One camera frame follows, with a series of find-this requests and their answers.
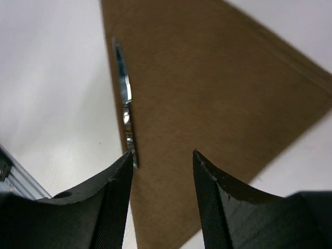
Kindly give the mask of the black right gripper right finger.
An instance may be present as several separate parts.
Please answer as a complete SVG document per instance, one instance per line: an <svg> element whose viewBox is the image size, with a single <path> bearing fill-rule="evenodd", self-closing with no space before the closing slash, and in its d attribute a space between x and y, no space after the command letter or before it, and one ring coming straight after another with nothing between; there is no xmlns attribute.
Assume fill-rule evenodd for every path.
<svg viewBox="0 0 332 249"><path fill-rule="evenodd" d="M331 248L331 192L279 197L258 190L193 152L206 248Z"/></svg>

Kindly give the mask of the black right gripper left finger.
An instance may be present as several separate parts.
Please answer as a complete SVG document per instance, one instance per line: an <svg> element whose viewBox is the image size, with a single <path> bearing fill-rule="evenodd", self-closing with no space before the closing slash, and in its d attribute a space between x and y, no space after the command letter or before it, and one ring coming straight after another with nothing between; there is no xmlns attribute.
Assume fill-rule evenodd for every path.
<svg viewBox="0 0 332 249"><path fill-rule="evenodd" d="M128 151L51 199L1 194L1 248L121 248L132 178Z"/></svg>

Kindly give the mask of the steel table knife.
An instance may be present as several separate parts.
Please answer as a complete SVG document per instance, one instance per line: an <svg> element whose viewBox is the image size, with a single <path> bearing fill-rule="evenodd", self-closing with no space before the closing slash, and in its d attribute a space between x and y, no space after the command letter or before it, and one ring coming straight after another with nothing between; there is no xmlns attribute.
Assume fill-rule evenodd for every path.
<svg viewBox="0 0 332 249"><path fill-rule="evenodd" d="M115 53L115 60L119 75L120 97L121 97L121 116L124 125L125 142L127 149L133 156L133 168L137 170L139 168L139 159L136 153L136 140L134 133L134 124L132 122L132 90L129 79L129 72L122 47L119 40L116 37L112 38L112 47Z"/></svg>

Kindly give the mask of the brown cloth napkin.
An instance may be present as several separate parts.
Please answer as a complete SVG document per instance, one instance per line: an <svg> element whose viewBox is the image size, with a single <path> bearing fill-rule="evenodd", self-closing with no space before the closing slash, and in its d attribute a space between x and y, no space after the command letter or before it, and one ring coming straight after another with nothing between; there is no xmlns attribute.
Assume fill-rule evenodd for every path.
<svg viewBox="0 0 332 249"><path fill-rule="evenodd" d="M101 5L132 90L137 246L179 248L201 226L193 150L250 181L331 109L331 74L226 1Z"/></svg>

